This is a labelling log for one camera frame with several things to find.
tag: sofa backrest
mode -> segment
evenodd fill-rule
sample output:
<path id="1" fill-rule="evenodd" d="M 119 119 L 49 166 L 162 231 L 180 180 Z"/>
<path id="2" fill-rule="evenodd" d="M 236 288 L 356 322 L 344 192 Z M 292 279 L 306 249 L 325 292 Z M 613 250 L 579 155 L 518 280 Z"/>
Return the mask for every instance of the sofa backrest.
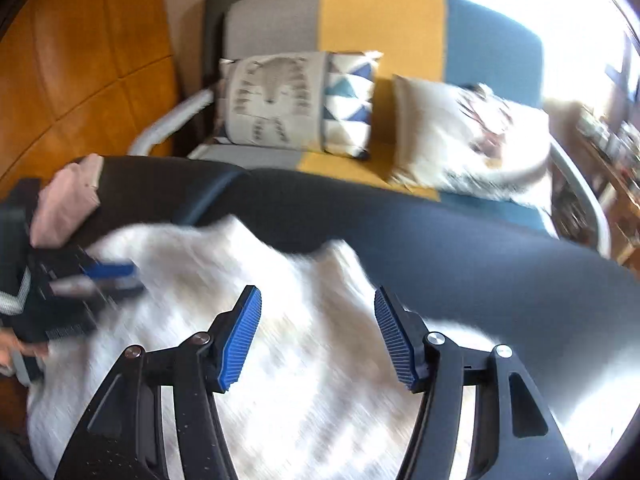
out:
<path id="1" fill-rule="evenodd" d="M 521 24 L 468 0 L 240 0 L 226 15 L 223 55 L 328 50 L 384 53 L 372 138 L 393 143 L 393 74 L 541 104 L 542 42 Z"/>

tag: pillow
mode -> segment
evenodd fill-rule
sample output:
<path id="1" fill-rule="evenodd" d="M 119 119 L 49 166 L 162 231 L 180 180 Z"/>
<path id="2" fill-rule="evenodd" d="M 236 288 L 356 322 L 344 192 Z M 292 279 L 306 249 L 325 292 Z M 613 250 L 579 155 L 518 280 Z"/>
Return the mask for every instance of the pillow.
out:
<path id="1" fill-rule="evenodd" d="M 214 139 L 360 157 L 379 52 L 303 52 L 221 61 Z"/>
<path id="2" fill-rule="evenodd" d="M 394 76 L 398 139 L 392 179 L 409 186 L 530 202 L 546 175 L 548 116 L 475 90 Z"/>

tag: metal bolt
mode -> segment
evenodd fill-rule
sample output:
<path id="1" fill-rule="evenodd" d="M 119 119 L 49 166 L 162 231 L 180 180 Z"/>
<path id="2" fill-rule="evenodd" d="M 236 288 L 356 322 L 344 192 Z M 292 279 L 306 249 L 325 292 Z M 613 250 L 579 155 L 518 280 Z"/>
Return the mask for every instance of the metal bolt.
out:
<path id="1" fill-rule="evenodd" d="M 206 345 L 211 336 L 207 332 L 196 332 L 191 336 L 189 342 L 194 345 Z"/>
<path id="2" fill-rule="evenodd" d="M 440 332 L 431 332 L 427 336 L 427 341 L 432 345 L 443 345 L 446 340 Z"/>
<path id="3" fill-rule="evenodd" d="M 497 353 L 500 357 L 504 357 L 508 359 L 513 355 L 513 350 L 509 348 L 507 345 L 498 345 L 495 347 L 495 353 Z"/>
<path id="4" fill-rule="evenodd" d="M 137 359 L 142 355 L 142 348 L 138 345 L 131 345 L 124 351 L 124 357 L 127 359 Z"/>

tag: wooden floor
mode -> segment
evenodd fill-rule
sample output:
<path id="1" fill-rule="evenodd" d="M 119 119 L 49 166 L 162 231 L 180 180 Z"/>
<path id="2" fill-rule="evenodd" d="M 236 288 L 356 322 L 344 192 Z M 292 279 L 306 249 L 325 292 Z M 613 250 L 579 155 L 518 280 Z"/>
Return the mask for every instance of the wooden floor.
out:
<path id="1" fill-rule="evenodd" d="M 14 377 L 0 376 L 0 427 L 14 433 L 26 431 L 27 389 Z"/>

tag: wooden table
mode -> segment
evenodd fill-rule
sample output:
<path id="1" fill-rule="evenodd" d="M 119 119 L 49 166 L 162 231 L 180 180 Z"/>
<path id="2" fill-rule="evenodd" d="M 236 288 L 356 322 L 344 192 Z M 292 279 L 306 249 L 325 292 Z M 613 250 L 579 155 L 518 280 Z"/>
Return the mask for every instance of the wooden table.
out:
<path id="1" fill-rule="evenodd" d="M 620 177 L 620 174 L 604 159 L 599 150 L 582 134 L 578 133 L 577 137 L 585 151 L 596 163 L 596 166 L 600 170 L 602 176 L 604 176 L 604 178 L 616 190 L 616 203 L 607 212 L 607 220 L 609 221 L 611 237 L 613 240 L 616 235 L 622 234 L 622 230 L 618 226 L 620 221 L 626 220 L 633 224 L 640 224 L 640 203 L 629 191 L 629 188 Z M 620 265 L 625 265 L 631 259 L 637 259 L 637 256 L 640 254 L 638 248 L 635 247 L 628 247 L 617 251 L 615 251 L 615 248 L 613 249 L 614 251 L 611 256 Z"/>

